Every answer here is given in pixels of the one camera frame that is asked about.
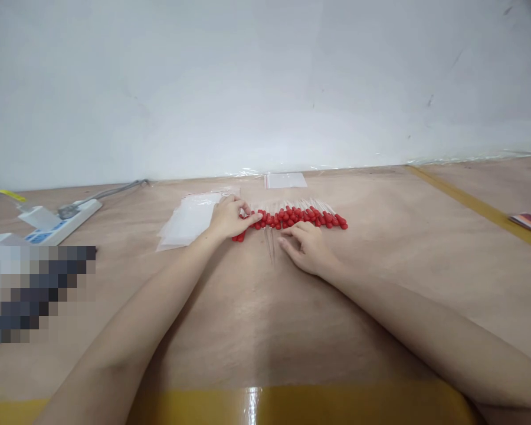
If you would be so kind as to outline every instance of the white wall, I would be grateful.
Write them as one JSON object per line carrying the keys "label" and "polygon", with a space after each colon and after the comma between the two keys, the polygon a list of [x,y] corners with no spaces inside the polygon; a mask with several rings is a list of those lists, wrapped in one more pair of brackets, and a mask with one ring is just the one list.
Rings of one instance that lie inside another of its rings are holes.
{"label": "white wall", "polygon": [[0,188],[531,150],[531,0],[0,0]]}

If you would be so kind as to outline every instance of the white power strip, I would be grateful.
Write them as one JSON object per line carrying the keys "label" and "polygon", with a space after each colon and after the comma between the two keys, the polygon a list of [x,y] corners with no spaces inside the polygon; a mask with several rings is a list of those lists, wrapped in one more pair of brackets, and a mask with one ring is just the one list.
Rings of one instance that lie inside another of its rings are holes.
{"label": "white power strip", "polygon": [[79,212],[74,217],[62,220],[62,222],[60,222],[52,230],[34,230],[25,237],[25,240],[32,245],[57,246],[63,242],[67,236],[73,233],[82,223],[87,221],[88,218],[98,211],[100,207],[102,207],[102,204],[97,200],[85,202],[83,205],[78,206]]}

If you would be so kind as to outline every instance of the hand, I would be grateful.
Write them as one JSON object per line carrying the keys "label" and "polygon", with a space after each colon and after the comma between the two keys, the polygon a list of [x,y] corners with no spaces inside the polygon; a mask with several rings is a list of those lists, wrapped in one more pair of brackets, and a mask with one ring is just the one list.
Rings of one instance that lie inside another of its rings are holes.
{"label": "hand", "polygon": [[[244,210],[249,217],[246,219],[240,218],[240,209]],[[250,214],[250,207],[246,201],[234,195],[222,197],[220,202],[214,205],[211,225],[208,230],[223,239],[237,236],[249,226],[261,220],[261,214]]]}
{"label": "hand", "polygon": [[298,251],[287,239],[278,239],[281,248],[299,269],[324,277],[327,272],[340,264],[340,261],[325,245],[320,229],[310,222],[299,221],[294,226],[281,231],[281,234],[293,236],[301,244],[301,250]]}

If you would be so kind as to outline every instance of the gray cable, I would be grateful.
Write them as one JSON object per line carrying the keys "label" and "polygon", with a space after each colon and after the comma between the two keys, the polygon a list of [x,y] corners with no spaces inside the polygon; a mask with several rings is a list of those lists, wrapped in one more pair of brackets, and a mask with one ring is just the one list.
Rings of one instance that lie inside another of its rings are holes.
{"label": "gray cable", "polygon": [[99,192],[99,193],[97,193],[95,195],[89,196],[85,200],[82,200],[82,201],[79,201],[79,202],[75,202],[74,204],[63,205],[61,208],[59,208],[57,210],[57,212],[59,214],[59,218],[62,219],[62,220],[66,220],[68,218],[74,217],[79,212],[79,209],[78,209],[79,205],[83,205],[85,202],[89,202],[90,200],[93,200],[93,199],[99,200],[101,198],[106,198],[107,196],[111,196],[111,195],[117,194],[119,192],[123,192],[125,190],[130,189],[130,188],[133,188],[134,186],[138,186],[138,185],[140,185],[140,184],[142,184],[144,182],[145,183],[149,183],[148,179],[135,180],[132,183],[128,183],[127,185],[123,185],[123,186],[121,186],[119,188],[108,189],[108,190]]}

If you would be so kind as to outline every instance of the clear plastic bag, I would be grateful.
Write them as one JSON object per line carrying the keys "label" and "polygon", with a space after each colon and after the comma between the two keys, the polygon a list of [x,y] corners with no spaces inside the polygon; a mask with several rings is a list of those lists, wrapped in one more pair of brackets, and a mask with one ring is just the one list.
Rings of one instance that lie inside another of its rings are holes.
{"label": "clear plastic bag", "polygon": [[212,192],[189,194],[159,231],[161,238],[156,251],[165,251],[190,245],[211,223],[214,205],[223,196],[240,196],[240,188],[224,187]]}

